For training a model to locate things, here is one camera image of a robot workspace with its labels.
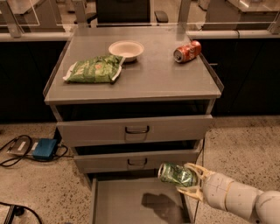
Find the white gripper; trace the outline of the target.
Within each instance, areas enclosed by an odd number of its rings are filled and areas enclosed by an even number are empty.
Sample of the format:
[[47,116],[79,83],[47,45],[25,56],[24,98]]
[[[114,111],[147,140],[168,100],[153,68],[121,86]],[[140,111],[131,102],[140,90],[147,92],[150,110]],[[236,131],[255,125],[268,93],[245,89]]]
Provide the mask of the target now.
[[184,167],[191,171],[192,182],[199,183],[204,181],[203,186],[202,188],[198,185],[177,186],[177,190],[197,201],[205,201],[212,208],[226,211],[226,197],[234,180],[224,174],[214,173],[214,171],[210,171],[198,164],[186,163]]

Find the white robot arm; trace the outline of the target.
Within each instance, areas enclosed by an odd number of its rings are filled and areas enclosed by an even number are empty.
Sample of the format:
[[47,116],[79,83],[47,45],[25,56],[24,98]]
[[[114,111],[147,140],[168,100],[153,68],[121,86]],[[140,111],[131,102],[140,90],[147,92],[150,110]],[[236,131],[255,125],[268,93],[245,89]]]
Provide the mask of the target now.
[[280,224],[279,191],[261,191],[197,164],[187,163],[183,167],[196,174],[201,186],[179,186],[179,192],[251,224]]

